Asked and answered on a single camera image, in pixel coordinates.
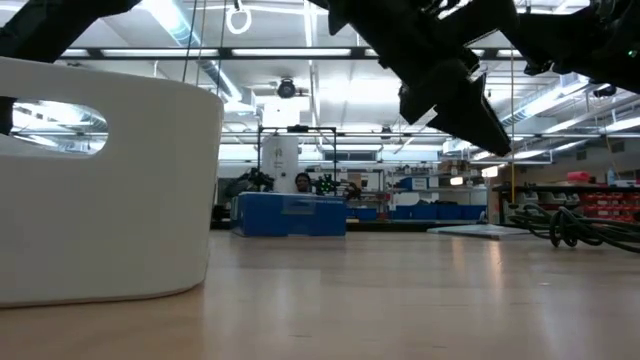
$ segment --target blue bin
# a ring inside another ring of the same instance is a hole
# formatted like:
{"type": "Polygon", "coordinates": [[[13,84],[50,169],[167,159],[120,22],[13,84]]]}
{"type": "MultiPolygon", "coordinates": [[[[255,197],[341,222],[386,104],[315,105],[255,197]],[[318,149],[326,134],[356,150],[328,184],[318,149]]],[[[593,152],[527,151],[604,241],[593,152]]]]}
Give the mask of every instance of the blue bin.
{"type": "Polygon", "coordinates": [[[390,211],[390,217],[391,219],[395,219],[395,220],[409,220],[411,219],[412,213],[413,213],[413,208],[414,206],[404,206],[404,205],[398,205],[396,206],[396,210],[395,211],[390,211]]]}
{"type": "Polygon", "coordinates": [[[464,205],[462,206],[462,219],[479,220],[480,214],[482,214],[482,212],[486,210],[486,205],[464,205]]]}
{"type": "Polygon", "coordinates": [[[344,236],[344,199],[314,195],[243,193],[233,199],[231,229],[242,236],[344,236]]]}
{"type": "Polygon", "coordinates": [[[438,204],[438,220],[462,220],[462,207],[438,204]]]}
{"type": "Polygon", "coordinates": [[[354,209],[356,218],[360,221],[375,221],[378,218],[376,209],[354,209]]]}
{"type": "Polygon", "coordinates": [[[438,205],[416,205],[413,208],[412,218],[416,220],[436,220],[438,218],[438,205]]]}

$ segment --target coiled cable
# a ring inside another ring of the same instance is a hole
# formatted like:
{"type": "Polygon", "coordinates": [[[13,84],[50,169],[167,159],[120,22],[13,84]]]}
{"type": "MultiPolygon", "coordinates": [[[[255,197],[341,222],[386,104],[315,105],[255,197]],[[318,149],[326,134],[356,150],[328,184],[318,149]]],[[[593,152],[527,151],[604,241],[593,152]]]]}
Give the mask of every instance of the coiled cable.
{"type": "Polygon", "coordinates": [[[606,219],[587,218],[561,206],[551,214],[536,204],[525,204],[509,217],[518,227],[531,234],[551,240],[555,247],[564,242],[575,247],[581,241],[592,246],[608,244],[640,254],[640,225],[606,219]]]}

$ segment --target black cable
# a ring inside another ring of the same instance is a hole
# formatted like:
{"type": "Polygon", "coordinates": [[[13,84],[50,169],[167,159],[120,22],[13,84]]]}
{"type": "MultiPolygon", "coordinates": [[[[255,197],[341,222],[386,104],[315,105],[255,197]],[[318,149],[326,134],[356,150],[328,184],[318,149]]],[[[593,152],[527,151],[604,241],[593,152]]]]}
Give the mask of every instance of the black cable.
{"type": "MultiPolygon", "coordinates": [[[[222,10],[222,29],[220,33],[220,48],[224,46],[224,30],[225,24],[227,23],[227,3],[229,0],[224,0],[224,9],[222,10]]],[[[222,58],[218,60],[218,79],[216,79],[216,96],[220,96],[220,81],[222,74],[222,58]]]]}
{"type": "Polygon", "coordinates": [[[184,60],[184,70],[182,71],[182,82],[187,80],[187,69],[189,68],[189,55],[191,54],[191,41],[193,41],[194,25],[196,24],[196,10],[198,9],[198,0],[193,4],[193,14],[191,15],[191,31],[189,31],[189,44],[187,44],[187,56],[184,60]]]}
{"type": "Polygon", "coordinates": [[[561,242],[575,247],[578,241],[592,246],[609,244],[622,250],[640,254],[640,225],[605,219],[586,218],[560,207],[550,214],[536,204],[526,204],[523,210],[509,217],[517,226],[533,235],[551,240],[553,246],[561,242]]]}

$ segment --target red storage bin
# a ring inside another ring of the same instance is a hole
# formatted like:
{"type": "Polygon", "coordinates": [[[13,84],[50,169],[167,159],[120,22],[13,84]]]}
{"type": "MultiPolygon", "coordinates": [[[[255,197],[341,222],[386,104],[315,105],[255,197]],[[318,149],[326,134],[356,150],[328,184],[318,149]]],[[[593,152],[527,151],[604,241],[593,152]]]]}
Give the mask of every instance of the red storage bin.
{"type": "Polygon", "coordinates": [[[586,171],[574,171],[567,174],[568,181],[587,183],[589,178],[591,178],[591,175],[586,171]]]}

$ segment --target ceiling duct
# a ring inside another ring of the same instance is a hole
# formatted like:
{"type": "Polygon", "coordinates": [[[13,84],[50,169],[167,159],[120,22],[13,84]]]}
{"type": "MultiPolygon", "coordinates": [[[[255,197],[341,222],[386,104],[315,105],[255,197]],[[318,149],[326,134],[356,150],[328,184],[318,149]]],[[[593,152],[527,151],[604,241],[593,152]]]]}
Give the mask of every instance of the ceiling duct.
{"type": "MultiPolygon", "coordinates": [[[[203,46],[200,37],[184,15],[183,6],[176,0],[144,0],[143,4],[178,45],[194,49],[193,51],[197,51],[196,49],[203,46]]],[[[196,60],[196,63],[211,78],[214,86],[219,83],[219,95],[223,100],[230,102],[242,100],[243,96],[238,87],[231,82],[214,61],[196,60]]]]}
{"type": "Polygon", "coordinates": [[[555,83],[545,86],[532,95],[522,99],[516,106],[516,110],[511,114],[507,111],[500,116],[500,122],[504,126],[511,126],[520,121],[534,117],[561,103],[569,100],[572,95],[583,93],[586,88],[598,87],[590,85],[589,80],[576,73],[560,75],[560,79],[555,83]]]}

